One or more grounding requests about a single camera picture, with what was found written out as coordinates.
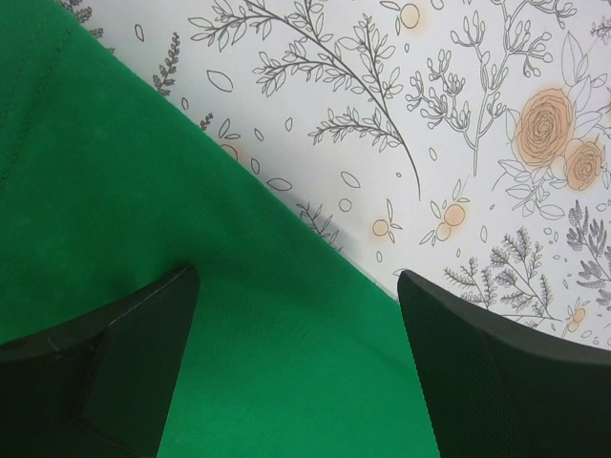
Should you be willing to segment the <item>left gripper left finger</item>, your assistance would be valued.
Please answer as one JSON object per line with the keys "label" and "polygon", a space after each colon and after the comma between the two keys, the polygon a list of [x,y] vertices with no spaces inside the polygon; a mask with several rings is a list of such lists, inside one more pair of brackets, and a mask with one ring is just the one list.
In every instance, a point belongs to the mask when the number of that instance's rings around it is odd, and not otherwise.
{"label": "left gripper left finger", "polygon": [[157,456],[198,294],[186,265],[2,344],[2,456]]}

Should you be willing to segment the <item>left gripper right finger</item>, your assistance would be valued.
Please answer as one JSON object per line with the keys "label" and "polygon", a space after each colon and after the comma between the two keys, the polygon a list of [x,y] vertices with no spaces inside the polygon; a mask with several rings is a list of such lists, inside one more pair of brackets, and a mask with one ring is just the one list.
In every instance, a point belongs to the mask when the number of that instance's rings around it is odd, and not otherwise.
{"label": "left gripper right finger", "polygon": [[397,292],[441,456],[609,456],[609,352],[515,323],[410,270]]}

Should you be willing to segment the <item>green t-shirt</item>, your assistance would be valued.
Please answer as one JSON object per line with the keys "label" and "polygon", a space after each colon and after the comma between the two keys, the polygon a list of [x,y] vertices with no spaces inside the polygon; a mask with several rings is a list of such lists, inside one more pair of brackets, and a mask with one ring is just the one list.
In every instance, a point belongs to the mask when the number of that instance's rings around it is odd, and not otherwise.
{"label": "green t-shirt", "polygon": [[1,338],[200,283],[163,457],[434,457],[398,304],[54,1],[1,5]]}

